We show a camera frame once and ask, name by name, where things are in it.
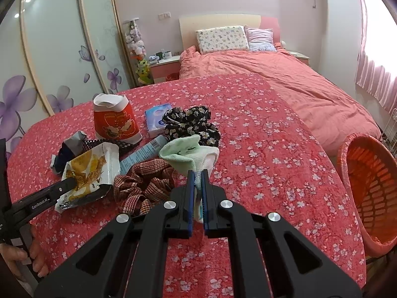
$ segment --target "brown knit fabric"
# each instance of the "brown knit fabric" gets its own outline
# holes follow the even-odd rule
[[[177,172],[163,159],[133,165],[128,173],[114,178],[114,199],[123,213],[146,214],[155,205],[169,199]]]

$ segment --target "pink wall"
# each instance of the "pink wall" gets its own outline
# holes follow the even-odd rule
[[[311,58],[318,67],[325,27],[323,0],[116,0],[121,21],[139,17],[148,55],[161,48],[182,51],[179,17],[210,13],[249,13],[277,17],[287,48]],[[159,13],[171,18],[158,20]]]

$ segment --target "pink duvet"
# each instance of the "pink duvet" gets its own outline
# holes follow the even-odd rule
[[[201,55],[190,47],[181,55],[180,79],[232,73],[258,73],[300,116],[329,157],[346,136],[362,132],[380,138],[367,110],[339,87],[287,51],[218,51]]]

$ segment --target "wire rack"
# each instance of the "wire rack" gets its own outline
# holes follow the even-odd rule
[[[392,111],[392,115],[382,134],[382,142],[394,158],[397,159],[397,108]]]

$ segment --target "floral bedspread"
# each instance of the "floral bedspread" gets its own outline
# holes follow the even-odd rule
[[[325,152],[287,103],[258,74],[190,78],[125,92],[148,142],[144,111],[171,103],[206,105],[221,131],[220,156],[211,182],[249,211],[279,212],[362,287],[365,257],[354,203]],[[59,180],[49,168],[62,141],[83,130],[95,137],[92,102],[33,125],[11,155],[13,201]],[[185,181],[179,177],[179,183]],[[49,209],[32,223],[50,270],[117,215],[111,195],[58,214]],[[233,295],[227,238],[208,239],[195,224],[190,240],[170,240],[164,297]]]

